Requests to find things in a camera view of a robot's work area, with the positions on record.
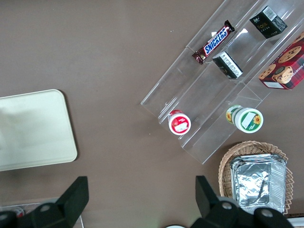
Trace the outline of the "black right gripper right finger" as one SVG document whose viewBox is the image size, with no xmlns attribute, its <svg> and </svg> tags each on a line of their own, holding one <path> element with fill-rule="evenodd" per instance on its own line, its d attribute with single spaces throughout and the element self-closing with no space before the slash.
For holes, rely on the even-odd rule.
<svg viewBox="0 0 304 228">
<path fill-rule="evenodd" d="M 291 228 L 292 224 L 275 209 L 257 208 L 254 214 L 227 200 L 219 200 L 205 176 L 196 176 L 196 203 L 201 217 L 192 228 Z"/>
</svg>

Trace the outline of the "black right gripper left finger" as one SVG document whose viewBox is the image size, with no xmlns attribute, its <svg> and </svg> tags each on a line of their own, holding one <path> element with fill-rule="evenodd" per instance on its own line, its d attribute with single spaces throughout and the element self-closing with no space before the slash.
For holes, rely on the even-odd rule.
<svg viewBox="0 0 304 228">
<path fill-rule="evenodd" d="M 79 176 L 54 203 L 41 204 L 19 218 L 14 211 L 2 211 L 0 226 L 2 228 L 72 228 L 88 201 L 88 178 Z"/>
</svg>

